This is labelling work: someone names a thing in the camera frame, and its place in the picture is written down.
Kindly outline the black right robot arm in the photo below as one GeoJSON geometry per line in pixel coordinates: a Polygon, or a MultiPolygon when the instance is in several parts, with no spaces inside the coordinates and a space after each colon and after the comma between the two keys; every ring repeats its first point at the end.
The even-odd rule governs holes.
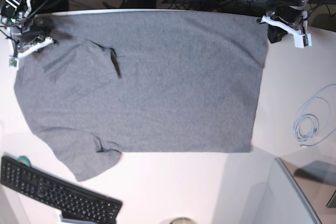
{"type": "Polygon", "coordinates": [[[65,8],[67,0],[4,0],[1,4],[1,27],[9,34],[6,38],[13,48],[22,50],[43,42],[50,35],[53,23],[50,19],[36,17],[65,8]]]}

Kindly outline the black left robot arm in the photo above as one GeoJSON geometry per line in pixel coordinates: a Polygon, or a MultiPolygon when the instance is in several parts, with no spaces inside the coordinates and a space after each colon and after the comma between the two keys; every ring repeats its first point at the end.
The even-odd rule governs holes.
{"type": "Polygon", "coordinates": [[[268,11],[261,22],[268,24],[268,40],[274,44],[287,35],[293,35],[294,45],[304,48],[312,45],[308,32],[308,11],[310,0],[274,0],[274,8],[268,11]]]}

